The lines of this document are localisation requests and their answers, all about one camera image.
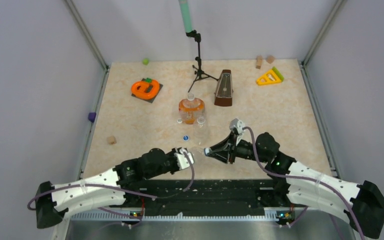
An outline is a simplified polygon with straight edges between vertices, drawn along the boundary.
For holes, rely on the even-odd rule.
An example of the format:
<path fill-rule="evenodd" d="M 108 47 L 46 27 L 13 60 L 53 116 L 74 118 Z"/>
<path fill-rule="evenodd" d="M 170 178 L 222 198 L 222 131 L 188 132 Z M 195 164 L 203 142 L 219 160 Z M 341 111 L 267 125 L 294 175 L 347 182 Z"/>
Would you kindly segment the clear bottle blue cap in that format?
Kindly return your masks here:
<path fill-rule="evenodd" d="M 205 116 L 199 116 L 193 124 L 193 140 L 198 146 L 203 146 L 209 138 L 209 126 Z"/>

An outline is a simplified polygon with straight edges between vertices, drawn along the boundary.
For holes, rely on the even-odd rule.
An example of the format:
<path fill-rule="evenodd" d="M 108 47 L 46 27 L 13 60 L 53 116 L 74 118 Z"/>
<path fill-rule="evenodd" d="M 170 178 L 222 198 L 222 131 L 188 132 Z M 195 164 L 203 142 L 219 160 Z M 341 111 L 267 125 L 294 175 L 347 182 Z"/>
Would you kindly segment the orange clear plastic bottle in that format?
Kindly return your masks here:
<path fill-rule="evenodd" d="M 182 99 L 178 104 L 178 111 L 183 123 L 192 125 L 195 120 L 205 114 L 205 102 L 189 93 L 187 98 Z"/>

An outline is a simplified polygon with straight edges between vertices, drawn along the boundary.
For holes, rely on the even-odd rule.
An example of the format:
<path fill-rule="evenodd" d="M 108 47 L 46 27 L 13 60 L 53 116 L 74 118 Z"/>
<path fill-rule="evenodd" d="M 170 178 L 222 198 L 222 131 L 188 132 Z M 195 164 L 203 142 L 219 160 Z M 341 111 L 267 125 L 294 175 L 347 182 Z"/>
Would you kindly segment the blue white Pepsi cap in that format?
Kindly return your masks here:
<path fill-rule="evenodd" d="M 210 149 L 209 149 L 209 148 L 205 148 L 205 149 L 204 149 L 204 155 L 205 155 L 205 156 L 208 156 L 209 152 L 210 152 Z"/>

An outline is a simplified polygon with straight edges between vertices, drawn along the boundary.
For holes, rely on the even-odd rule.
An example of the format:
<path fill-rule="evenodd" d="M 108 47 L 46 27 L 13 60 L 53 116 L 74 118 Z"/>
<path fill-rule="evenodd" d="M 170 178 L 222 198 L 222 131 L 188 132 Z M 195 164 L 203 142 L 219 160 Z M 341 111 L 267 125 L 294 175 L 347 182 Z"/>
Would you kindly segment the blue water bottle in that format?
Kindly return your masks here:
<path fill-rule="evenodd" d="M 189 150 L 193 156 L 193 159 L 196 163 L 201 162 L 206 159 L 204 149 L 201 147 L 194 146 Z"/>

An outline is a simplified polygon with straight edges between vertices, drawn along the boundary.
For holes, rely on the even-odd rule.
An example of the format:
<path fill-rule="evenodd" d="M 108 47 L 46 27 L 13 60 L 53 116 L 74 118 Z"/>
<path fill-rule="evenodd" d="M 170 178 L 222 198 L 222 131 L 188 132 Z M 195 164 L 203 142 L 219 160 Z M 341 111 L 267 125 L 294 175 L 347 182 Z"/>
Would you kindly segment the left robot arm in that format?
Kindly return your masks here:
<path fill-rule="evenodd" d="M 153 148 L 91 177 L 63 184 L 43 182 L 27 208 L 35 211 L 36 227 L 46 229 L 89 210 L 123 204 L 134 207 L 141 197 L 156 198 L 135 190 L 135 184 L 166 173 L 186 169 L 193 172 L 194 163 L 193 154 L 186 148 L 174 148 L 167 153 Z"/>

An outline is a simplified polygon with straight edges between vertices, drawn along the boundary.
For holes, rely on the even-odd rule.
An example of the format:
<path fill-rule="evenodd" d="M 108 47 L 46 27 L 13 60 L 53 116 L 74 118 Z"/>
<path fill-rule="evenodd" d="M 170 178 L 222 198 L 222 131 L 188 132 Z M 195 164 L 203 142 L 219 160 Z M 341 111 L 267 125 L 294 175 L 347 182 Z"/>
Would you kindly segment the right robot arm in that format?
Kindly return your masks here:
<path fill-rule="evenodd" d="M 379 239 L 384 226 L 384 196 L 371 181 L 362 184 L 321 173 L 280 151 L 268 132 L 248 142 L 231 132 L 221 142 L 204 149 L 207 157 L 226 164 L 236 158 L 257 162 L 273 179 L 273 200 L 314 208 L 348 223 L 370 239 Z"/>

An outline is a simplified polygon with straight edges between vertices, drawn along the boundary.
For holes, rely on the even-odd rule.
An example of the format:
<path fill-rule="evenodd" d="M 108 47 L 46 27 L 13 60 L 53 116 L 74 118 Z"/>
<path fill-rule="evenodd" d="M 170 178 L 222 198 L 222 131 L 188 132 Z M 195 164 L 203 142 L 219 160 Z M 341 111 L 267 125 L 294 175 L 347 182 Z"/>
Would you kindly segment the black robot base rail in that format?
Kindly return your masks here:
<path fill-rule="evenodd" d="M 109 219 L 127 223 L 144 221 L 274 221 L 293 222 L 301 205 L 275 192 L 269 179 L 195 180 L 184 191 L 187 180 L 147 180 L 134 188 L 156 196 L 132 194 L 126 202 L 100 207 Z"/>

